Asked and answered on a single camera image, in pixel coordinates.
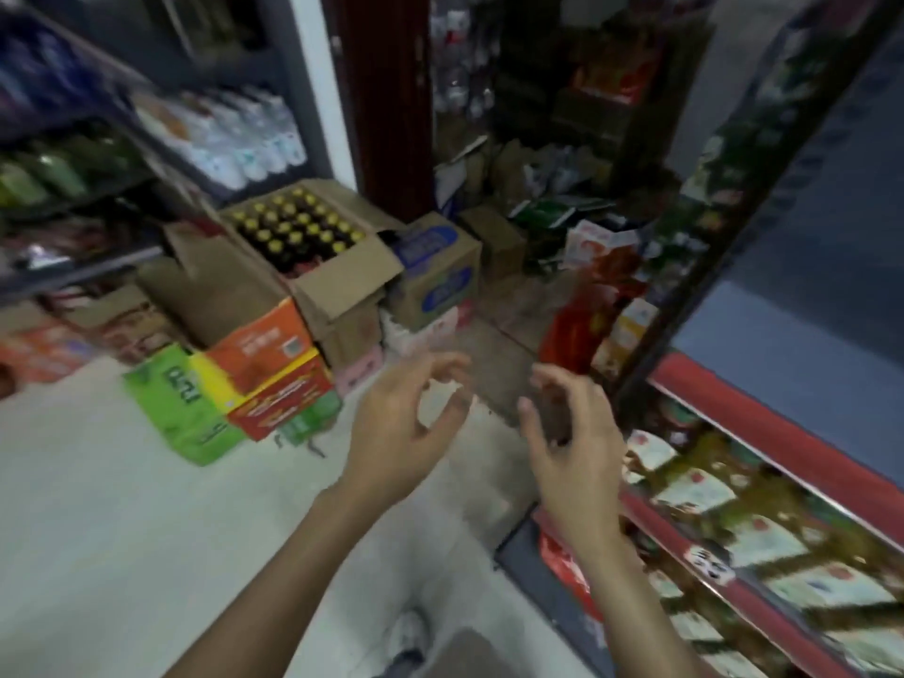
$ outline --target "right hand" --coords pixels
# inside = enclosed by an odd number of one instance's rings
[[[533,365],[531,383],[559,388],[571,408],[571,445],[553,448],[536,407],[518,400],[543,506],[578,559],[620,547],[618,487],[627,447],[603,388],[549,364]]]

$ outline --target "pink box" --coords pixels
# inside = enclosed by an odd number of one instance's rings
[[[375,344],[371,350],[354,364],[346,366],[341,371],[336,371],[333,385],[339,397],[345,398],[365,382],[370,376],[377,373],[383,366],[383,350]]]

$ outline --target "blue label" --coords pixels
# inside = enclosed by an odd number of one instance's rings
[[[435,226],[405,236],[392,246],[406,271],[425,263],[435,254],[450,248],[458,241],[458,231],[449,226]]]
[[[474,271],[470,266],[460,268],[458,271],[450,271],[446,276],[446,280],[424,295],[424,301],[420,303],[420,310],[423,311],[424,314],[432,312],[450,297],[460,293],[468,287],[473,272]]]

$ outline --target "forearm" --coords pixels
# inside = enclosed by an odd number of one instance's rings
[[[278,678],[323,593],[381,511],[334,485],[164,678]]]
[[[579,556],[620,678],[689,678],[699,659],[678,637],[639,560],[617,535]]]

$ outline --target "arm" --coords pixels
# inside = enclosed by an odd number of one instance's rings
[[[427,477],[465,423],[473,397],[461,354],[390,368],[361,401],[342,476],[164,678],[277,678],[286,672],[323,593],[378,518]],[[463,383],[430,429],[418,422],[431,378]]]
[[[527,398],[518,400],[522,433],[531,449],[543,505],[574,551],[605,619],[605,636],[619,674],[701,675],[699,659],[678,637],[621,536],[618,487],[626,447],[602,387],[542,364],[534,366],[532,382],[537,387],[559,387],[568,396],[570,447],[549,447],[540,416]]]

